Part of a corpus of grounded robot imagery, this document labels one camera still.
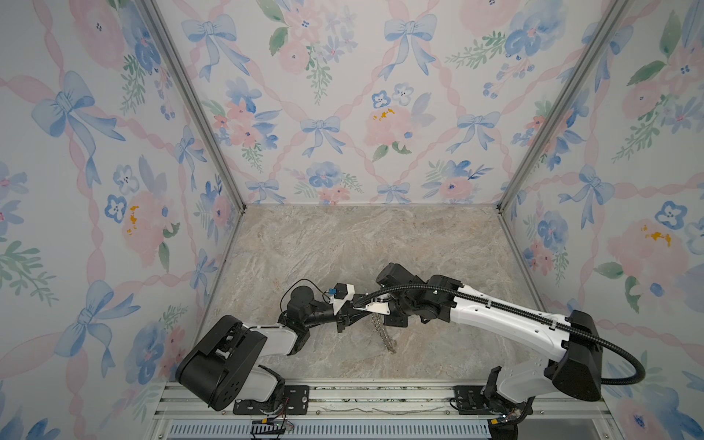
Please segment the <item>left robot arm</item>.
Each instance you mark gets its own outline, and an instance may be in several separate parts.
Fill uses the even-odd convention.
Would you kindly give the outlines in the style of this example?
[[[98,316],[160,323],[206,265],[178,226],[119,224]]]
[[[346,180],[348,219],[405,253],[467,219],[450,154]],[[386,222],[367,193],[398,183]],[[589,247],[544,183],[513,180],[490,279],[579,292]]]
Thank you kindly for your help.
[[[235,414],[280,414],[287,408],[286,380],[262,364],[272,356],[302,350],[317,326],[333,324],[337,332],[370,313],[353,307],[351,284],[339,283],[315,298],[316,286],[295,284],[276,324],[248,326],[233,315],[221,317],[183,358],[175,380],[215,411],[234,407]]]

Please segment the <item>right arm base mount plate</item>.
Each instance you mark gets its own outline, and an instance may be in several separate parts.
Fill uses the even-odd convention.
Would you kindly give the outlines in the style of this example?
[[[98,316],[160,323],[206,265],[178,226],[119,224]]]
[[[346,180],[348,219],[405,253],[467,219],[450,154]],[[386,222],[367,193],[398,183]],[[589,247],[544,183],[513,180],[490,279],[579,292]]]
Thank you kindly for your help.
[[[533,413],[535,397],[520,403],[512,403],[498,393],[498,377],[501,367],[495,367],[483,386],[456,385],[454,396],[449,399],[450,406],[460,415],[493,415],[491,425],[518,425]]]

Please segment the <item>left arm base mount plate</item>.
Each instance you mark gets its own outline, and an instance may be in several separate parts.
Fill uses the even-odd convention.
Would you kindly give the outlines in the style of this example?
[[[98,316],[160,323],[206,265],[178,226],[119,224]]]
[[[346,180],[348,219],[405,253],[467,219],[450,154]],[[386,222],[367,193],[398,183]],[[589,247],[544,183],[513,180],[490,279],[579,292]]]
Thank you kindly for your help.
[[[289,385],[277,372],[258,366],[249,374],[243,388],[236,396],[233,414],[306,415],[309,401],[308,385]]]

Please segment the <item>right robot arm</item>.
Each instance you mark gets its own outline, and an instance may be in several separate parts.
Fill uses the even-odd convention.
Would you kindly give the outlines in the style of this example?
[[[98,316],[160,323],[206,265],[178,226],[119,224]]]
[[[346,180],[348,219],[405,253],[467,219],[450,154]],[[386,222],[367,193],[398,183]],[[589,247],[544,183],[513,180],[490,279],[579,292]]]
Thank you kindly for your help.
[[[510,339],[535,352],[514,367],[491,370],[481,396],[496,409],[508,409],[543,394],[562,394],[585,402],[601,399],[601,346],[586,315],[542,313],[481,293],[444,275],[423,280],[391,263],[376,279],[379,291],[357,293],[351,285],[335,295],[337,309],[381,315],[392,326],[422,322],[474,326]]]

